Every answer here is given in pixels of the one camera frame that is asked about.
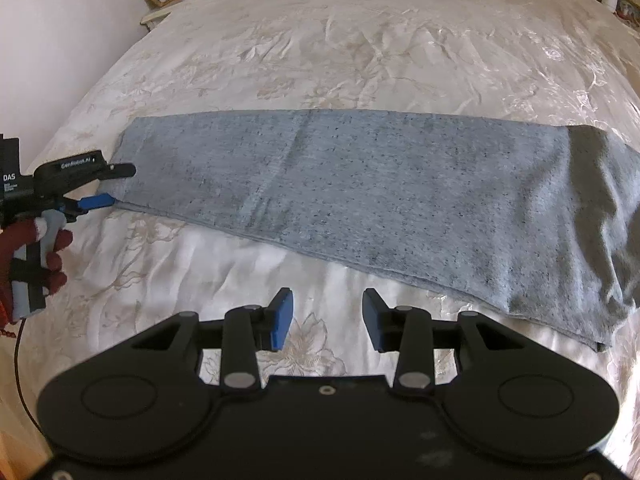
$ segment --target blue gripper pad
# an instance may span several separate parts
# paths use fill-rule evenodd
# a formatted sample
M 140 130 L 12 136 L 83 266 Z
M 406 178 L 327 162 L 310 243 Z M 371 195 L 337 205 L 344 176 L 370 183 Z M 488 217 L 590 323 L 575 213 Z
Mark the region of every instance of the blue gripper pad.
M 284 347 L 284 340 L 287 338 L 292 319 L 293 292 L 289 291 L 275 311 L 275 322 L 271 330 L 271 348 L 274 351 L 282 350 Z
M 78 207 L 91 211 L 92 209 L 100 209 L 101 207 L 109 207 L 115 204 L 116 199 L 108 193 L 101 193 L 95 196 L 86 196 L 78 200 Z

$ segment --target white bedspread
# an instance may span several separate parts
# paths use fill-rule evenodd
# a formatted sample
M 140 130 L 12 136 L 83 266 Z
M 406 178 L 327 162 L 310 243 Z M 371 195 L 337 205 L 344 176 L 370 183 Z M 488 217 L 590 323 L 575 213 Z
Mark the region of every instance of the white bedspread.
M 188 0 L 132 47 L 32 166 L 100 148 L 137 116 L 252 108 L 374 108 L 594 124 L 640 149 L 638 37 L 594 0 Z M 453 319 L 469 304 L 205 228 L 106 210 L 82 218 L 70 281 L 26 323 L 20 370 L 34 406 L 47 380 L 180 310 L 222 317 L 294 291 L 294 322 L 269 374 L 387 374 L 360 317 L 374 286 L 391 306 Z M 596 354 L 533 324 L 495 319 L 605 377 L 622 402 L 608 456 L 640 478 L 640 316 Z M 34 442 L 0 339 L 0 429 Z M 217 380 L 208 352 L 202 376 Z M 455 374 L 438 353 L 438 378 Z

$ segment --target red glove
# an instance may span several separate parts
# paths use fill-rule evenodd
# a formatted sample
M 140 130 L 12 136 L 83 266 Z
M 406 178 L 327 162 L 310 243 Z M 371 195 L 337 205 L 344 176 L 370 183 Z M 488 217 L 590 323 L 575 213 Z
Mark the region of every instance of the red glove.
M 42 219 L 20 220 L 9 225 L 0 233 L 0 335 L 14 336 L 11 332 L 6 332 L 4 327 L 12 322 L 14 311 L 14 300 L 11 292 L 11 282 L 9 281 L 9 264 L 17 251 L 23 245 L 30 245 L 40 240 L 46 231 L 46 222 Z M 60 251 L 68 247 L 74 236 L 71 231 L 60 230 L 54 244 L 54 252 L 47 254 L 47 267 L 53 273 L 50 276 L 46 287 L 49 294 L 55 294 L 66 283 L 66 274 L 61 272 L 62 259 L 55 251 Z

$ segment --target floral pattern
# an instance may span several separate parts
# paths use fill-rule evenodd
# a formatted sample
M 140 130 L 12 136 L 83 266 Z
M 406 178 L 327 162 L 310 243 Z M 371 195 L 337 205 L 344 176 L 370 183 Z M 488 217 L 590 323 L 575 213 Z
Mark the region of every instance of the floral pattern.
M 87 93 L 30 173 L 95 148 L 108 159 L 138 116 L 232 109 L 584 123 L 640 148 L 639 66 L 640 36 L 594 0 L 189 0 Z M 266 304 L 281 286 L 294 291 L 296 320 L 282 352 L 258 356 L 263 380 L 274 373 L 392 376 L 394 356 L 374 352 L 362 325 L 368 286 L 389 304 L 415 304 L 437 319 L 470 307 L 150 215 L 95 211 L 72 228 L 76 240 L 63 253 L 69 282 L 27 321 L 20 350 L 32 410 L 53 375 L 175 312 L 221 319 L 229 308 Z M 621 416 L 606 451 L 638 476 L 640 315 L 604 354 L 551 329 L 497 318 L 614 385 Z M 0 337 L 0 430 L 39 447 L 15 395 L 13 350 L 14 340 Z M 451 361 L 450 352 L 436 357 L 438 382 L 453 377 Z M 219 352 L 207 351 L 201 376 L 215 382 L 218 375 Z
M 206 350 L 200 367 L 200 378 L 209 384 L 220 382 L 220 351 Z M 291 321 L 289 334 L 280 352 L 258 352 L 262 384 L 272 375 L 341 376 L 346 375 L 344 361 L 327 347 L 326 324 L 309 314 L 302 325 Z

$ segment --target black cable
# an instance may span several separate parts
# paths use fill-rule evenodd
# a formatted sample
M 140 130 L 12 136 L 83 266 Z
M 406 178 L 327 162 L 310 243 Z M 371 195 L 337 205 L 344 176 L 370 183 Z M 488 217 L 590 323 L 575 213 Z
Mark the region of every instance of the black cable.
M 24 411 L 27 413 L 27 415 L 29 415 L 29 418 L 33 422 L 33 425 L 36 427 L 36 429 L 40 432 L 40 434 L 42 434 L 42 436 L 44 436 L 44 433 L 42 433 L 42 430 L 40 429 L 38 423 L 36 422 L 36 419 L 33 418 L 33 415 L 31 415 L 31 412 L 27 407 L 27 403 L 24 402 L 24 397 L 22 396 L 22 389 L 20 387 L 20 373 L 18 372 L 18 350 L 20 349 L 20 340 L 22 339 L 22 330 L 24 329 L 25 321 L 26 319 L 22 318 L 22 322 L 20 323 L 20 330 L 18 330 L 18 337 L 15 339 L 15 352 L 14 352 L 15 385 L 18 387 L 18 395 L 20 396 L 20 402 L 22 403 L 22 407 L 24 408 Z

